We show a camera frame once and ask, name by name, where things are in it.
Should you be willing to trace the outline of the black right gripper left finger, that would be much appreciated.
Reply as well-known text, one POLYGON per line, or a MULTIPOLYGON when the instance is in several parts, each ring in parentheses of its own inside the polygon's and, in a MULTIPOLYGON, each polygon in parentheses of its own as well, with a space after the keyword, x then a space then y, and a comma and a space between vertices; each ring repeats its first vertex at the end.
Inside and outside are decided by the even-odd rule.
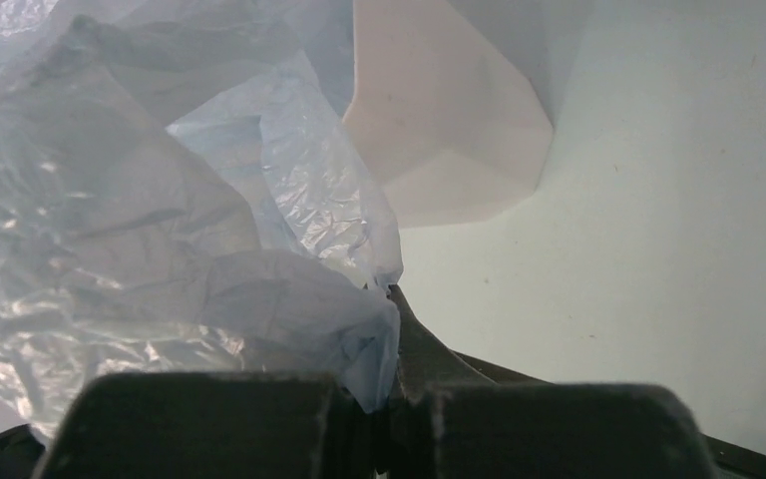
POLYGON ((370 478, 372 421, 323 373, 120 373, 87 386, 38 478, 370 478))

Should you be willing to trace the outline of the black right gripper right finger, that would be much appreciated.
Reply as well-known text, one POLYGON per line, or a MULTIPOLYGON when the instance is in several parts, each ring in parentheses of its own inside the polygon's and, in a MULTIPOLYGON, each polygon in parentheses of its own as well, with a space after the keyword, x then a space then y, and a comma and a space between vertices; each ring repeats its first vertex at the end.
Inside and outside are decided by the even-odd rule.
POLYGON ((653 384, 551 384, 459 354, 404 292, 388 412, 392 478, 713 478, 682 401, 653 384))

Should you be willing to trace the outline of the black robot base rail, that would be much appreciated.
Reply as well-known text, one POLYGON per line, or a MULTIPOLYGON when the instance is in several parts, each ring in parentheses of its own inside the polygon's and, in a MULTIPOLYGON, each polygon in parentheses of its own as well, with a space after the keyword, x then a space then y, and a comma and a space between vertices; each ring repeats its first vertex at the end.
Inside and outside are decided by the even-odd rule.
MULTIPOLYGON (((540 379, 461 353, 459 357, 497 383, 541 384, 540 379)), ((720 478, 766 478, 766 455, 709 437, 720 478)), ((26 424, 0 432, 0 478, 28 478, 44 451, 26 424)))

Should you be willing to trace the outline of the light blue plastic trash bag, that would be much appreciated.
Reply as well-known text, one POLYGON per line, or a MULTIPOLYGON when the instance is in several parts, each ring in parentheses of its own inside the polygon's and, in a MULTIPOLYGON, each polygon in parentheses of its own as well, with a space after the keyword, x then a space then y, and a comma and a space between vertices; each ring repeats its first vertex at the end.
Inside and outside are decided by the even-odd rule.
POLYGON ((347 1, 0 4, 0 399, 121 371, 333 373, 381 409, 397 222, 342 116, 347 1))

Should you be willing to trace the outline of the white octagonal trash bin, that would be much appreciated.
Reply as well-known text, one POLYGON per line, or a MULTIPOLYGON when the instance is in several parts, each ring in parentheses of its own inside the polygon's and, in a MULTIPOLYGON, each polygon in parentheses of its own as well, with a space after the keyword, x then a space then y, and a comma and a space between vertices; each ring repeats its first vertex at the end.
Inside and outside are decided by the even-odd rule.
POLYGON ((348 132, 401 228, 531 196, 591 1, 357 1, 348 132))

